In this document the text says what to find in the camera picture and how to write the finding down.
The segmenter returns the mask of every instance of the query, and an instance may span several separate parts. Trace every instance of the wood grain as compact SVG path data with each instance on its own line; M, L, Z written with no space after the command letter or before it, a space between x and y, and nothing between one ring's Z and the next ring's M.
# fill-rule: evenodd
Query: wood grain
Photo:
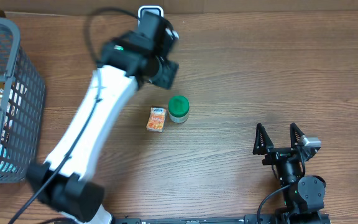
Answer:
M358 11L168 15L180 35L170 58L180 64L172 90L146 85L123 109L101 152L95 182L118 217L233 217L255 213L278 183L252 155L261 122L276 146L289 125L317 134L323 146L306 163L326 188L333 223L358 223ZM14 18L22 46L47 85L39 161L55 147L81 103L93 63L84 17ZM125 16L98 17L93 41L132 29ZM150 107L188 97L190 117L145 130ZM0 223L32 192L0 185ZM280 197L263 212L283 206ZM38 202L18 223L58 216Z

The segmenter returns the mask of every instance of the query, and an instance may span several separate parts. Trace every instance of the green cap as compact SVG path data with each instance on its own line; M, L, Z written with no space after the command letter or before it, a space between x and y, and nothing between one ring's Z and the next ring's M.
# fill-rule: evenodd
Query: green cap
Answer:
M189 101L184 96L174 96L168 104L169 113L177 118L185 116L190 109Z

